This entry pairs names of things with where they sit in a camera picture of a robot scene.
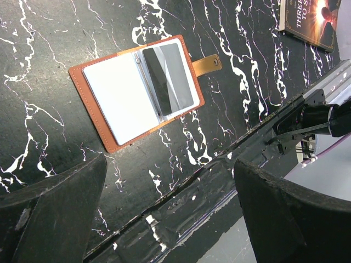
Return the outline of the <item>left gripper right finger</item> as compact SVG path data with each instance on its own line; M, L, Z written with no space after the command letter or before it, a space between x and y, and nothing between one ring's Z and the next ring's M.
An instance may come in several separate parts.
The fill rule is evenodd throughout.
M350 262L350 202L242 159L234 180L257 262Z

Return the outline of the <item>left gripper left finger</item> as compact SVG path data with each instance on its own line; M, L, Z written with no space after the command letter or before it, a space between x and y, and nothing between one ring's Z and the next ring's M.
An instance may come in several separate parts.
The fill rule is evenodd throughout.
M1 262L82 262L104 188L103 154L1 196Z

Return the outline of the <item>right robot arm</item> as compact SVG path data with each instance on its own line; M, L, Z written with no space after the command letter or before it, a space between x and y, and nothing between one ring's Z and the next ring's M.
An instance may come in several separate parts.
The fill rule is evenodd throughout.
M320 134L339 138L350 133L350 101L341 105L303 105L276 126L276 137L269 143L294 135Z

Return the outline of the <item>brown leather card holder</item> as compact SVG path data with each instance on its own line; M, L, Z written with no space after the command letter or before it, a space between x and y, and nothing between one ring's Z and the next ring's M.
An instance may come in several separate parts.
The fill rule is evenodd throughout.
M179 40L184 49L199 104L173 118L163 119L141 51L174 39ZM217 54L192 61L184 38L177 35L73 66L69 74L105 149L114 153L203 106L205 101L198 78L221 68Z

